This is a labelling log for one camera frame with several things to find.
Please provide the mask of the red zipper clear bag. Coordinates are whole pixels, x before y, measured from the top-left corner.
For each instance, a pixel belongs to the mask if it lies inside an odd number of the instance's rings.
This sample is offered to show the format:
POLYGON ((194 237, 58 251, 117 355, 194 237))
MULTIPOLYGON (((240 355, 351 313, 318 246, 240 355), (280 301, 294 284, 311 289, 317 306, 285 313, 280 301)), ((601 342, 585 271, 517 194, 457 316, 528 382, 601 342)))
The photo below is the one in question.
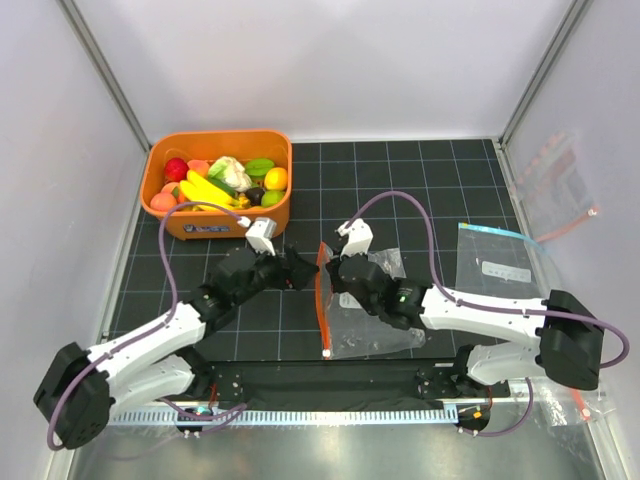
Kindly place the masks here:
POLYGON ((327 271, 333 250, 325 243, 318 249, 315 278, 315 310, 325 360, 390 355, 417 349, 426 343, 423 330, 394 329, 370 316, 348 293, 335 293, 327 271))

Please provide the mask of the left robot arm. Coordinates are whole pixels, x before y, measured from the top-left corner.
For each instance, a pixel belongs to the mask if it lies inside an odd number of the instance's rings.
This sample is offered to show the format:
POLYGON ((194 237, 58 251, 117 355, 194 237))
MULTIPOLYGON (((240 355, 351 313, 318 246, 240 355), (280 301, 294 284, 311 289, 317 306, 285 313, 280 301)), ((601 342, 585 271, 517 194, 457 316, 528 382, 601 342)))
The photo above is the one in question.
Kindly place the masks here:
POLYGON ((190 296, 114 340, 83 349, 71 342, 54 356, 34 395, 53 451, 80 448, 131 407, 171 395, 190 400, 212 386, 193 345, 228 325, 237 308, 264 290, 302 290, 319 268, 291 246, 282 253, 230 250, 190 296))

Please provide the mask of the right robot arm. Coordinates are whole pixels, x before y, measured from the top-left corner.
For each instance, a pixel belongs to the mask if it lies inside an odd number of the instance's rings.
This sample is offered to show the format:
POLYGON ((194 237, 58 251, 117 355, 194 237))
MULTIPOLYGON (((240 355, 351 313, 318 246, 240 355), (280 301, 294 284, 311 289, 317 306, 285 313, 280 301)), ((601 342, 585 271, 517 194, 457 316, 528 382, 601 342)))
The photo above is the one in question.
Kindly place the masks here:
POLYGON ((466 331, 500 339, 498 345, 458 350, 450 382, 460 395, 536 376, 576 390, 599 385, 604 328, 566 291, 531 299, 462 293, 392 277, 364 254, 337 256, 326 271, 333 292, 351 295, 368 315, 394 329, 466 331))

